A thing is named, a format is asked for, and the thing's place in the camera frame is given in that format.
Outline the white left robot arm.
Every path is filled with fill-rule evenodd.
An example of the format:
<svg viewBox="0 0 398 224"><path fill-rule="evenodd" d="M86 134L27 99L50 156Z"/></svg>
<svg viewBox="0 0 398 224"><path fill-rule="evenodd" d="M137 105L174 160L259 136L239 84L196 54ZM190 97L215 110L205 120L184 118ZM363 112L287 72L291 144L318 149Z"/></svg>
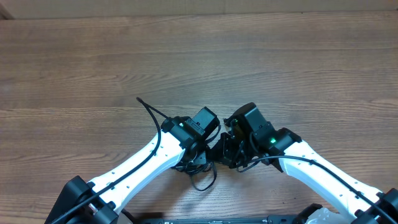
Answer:
<svg viewBox="0 0 398 224"><path fill-rule="evenodd" d="M193 118L166 117L155 126L154 138L122 164L87 182L80 176L69 180L46 223L117 223L128 202L165 170L190 177L215 170L205 152L221 126L207 107Z"/></svg>

